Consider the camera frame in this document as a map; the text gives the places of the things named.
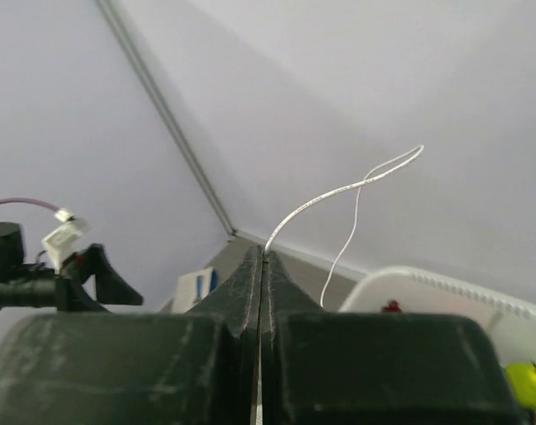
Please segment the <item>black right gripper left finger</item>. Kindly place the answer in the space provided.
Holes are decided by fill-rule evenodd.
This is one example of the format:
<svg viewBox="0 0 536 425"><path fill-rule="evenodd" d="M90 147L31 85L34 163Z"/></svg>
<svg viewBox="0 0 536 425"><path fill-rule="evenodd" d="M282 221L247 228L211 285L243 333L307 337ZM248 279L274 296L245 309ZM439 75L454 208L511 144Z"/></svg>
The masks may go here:
<svg viewBox="0 0 536 425"><path fill-rule="evenodd" d="M0 343L0 424L249 424L262 253L186 313L28 316Z"/></svg>

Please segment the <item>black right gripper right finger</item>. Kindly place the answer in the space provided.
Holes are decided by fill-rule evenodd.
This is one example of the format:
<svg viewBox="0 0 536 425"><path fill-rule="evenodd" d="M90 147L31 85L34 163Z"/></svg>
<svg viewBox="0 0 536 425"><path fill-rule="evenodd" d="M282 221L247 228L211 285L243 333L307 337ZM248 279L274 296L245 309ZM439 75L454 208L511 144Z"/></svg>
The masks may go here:
<svg viewBox="0 0 536 425"><path fill-rule="evenodd" d="M264 256L262 419L267 424L520 424L493 343L436 313L331 313Z"/></svg>

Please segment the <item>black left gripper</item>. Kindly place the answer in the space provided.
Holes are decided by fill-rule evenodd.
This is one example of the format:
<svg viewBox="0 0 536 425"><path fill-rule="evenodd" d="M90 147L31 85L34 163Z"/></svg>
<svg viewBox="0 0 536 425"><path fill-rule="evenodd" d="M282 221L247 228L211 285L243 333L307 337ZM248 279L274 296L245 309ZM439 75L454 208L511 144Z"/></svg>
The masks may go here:
<svg viewBox="0 0 536 425"><path fill-rule="evenodd" d="M102 305L142 305L144 297L129 285L111 266L105 247L93 243L85 250L85 279L94 278L95 297L92 299L77 278L73 266L63 268L57 275L55 306L59 312L108 313Z"/></svg>

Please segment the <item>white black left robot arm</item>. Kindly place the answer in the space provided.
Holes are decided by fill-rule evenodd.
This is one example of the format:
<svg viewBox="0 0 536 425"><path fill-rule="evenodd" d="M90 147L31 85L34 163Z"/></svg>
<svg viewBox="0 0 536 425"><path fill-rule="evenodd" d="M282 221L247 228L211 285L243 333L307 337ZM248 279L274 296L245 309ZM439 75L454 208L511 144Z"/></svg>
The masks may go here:
<svg viewBox="0 0 536 425"><path fill-rule="evenodd" d="M104 246L70 251L59 269L26 263L21 225L0 222L0 310L53 307L59 312L104 312L109 305L142 305L143 296L112 268Z"/></svg>

